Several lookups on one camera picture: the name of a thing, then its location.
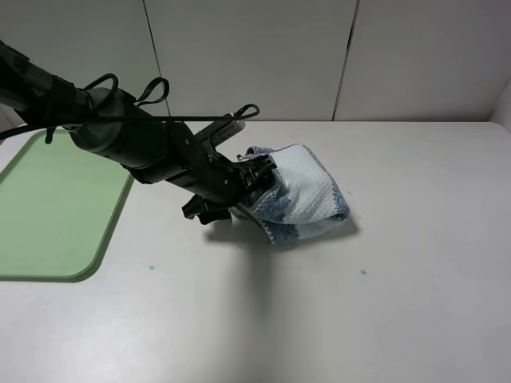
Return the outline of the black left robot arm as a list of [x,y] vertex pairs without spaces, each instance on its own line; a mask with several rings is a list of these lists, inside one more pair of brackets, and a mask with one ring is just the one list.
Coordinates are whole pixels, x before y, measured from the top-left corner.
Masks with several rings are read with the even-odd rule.
[[[111,81],[106,88],[104,80]],[[80,149],[118,163],[141,184],[165,181],[192,193],[183,206],[187,219],[202,224],[229,219],[244,211],[275,185],[275,161],[268,155],[230,161],[217,151],[258,115],[254,104],[232,114],[208,116],[205,127],[192,132],[189,116],[153,116],[145,111],[162,77],[152,80],[140,97],[119,86],[108,73],[78,88],[34,65],[17,50],[1,48],[1,102],[24,125],[2,133],[2,139],[43,130],[51,142],[57,128],[65,129]]]

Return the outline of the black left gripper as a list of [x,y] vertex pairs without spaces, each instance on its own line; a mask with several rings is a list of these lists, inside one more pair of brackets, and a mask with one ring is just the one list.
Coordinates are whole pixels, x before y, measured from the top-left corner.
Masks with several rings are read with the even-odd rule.
[[231,218],[229,209],[246,192],[241,173],[257,175],[248,187],[248,206],[255,205],[275,185],[272,170],[277,165],[270,155],[238,156],[232,163],[216,151],[218,139],[218,132],[168,132],[170,170],[165,181],[193,194],[182,212],[185,218],[198,218],[203,225]]

